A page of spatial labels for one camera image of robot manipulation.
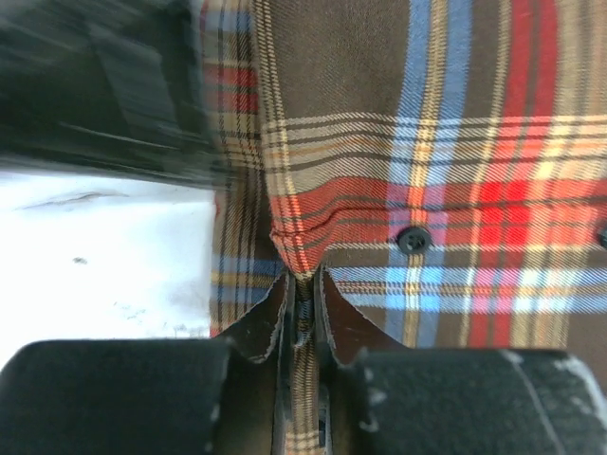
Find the plaid long sleeve shirt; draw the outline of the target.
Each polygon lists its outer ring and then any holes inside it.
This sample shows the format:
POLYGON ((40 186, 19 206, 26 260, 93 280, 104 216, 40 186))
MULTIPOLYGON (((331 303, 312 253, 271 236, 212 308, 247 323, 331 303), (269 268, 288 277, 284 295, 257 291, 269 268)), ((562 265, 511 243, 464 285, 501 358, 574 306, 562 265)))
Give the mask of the plaid long sleeve shirt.
POLYGON ((206 1, 211 332, 295 288, 283 454, 323 454, 313 282, 409 348, 606 380, 602 1, 206 1))

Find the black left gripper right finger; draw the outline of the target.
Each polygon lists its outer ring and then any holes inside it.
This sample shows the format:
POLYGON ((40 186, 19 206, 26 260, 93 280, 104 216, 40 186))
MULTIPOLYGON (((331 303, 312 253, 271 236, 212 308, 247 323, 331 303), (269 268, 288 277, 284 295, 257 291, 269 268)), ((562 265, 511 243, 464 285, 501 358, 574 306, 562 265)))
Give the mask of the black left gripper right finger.
POLYGON ((551 350, 413 349, 314 279, 330 454, 602 454, 606 401, 551 350))

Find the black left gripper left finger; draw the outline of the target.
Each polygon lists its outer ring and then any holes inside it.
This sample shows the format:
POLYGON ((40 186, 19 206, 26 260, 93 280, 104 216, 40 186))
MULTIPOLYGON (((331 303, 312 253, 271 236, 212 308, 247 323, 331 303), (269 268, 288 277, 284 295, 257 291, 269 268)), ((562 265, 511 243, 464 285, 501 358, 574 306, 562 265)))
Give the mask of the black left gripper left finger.
POLYGON ((5 454, 278 454, 290 281, 213 338, 50 340, 1 372, 5 454))

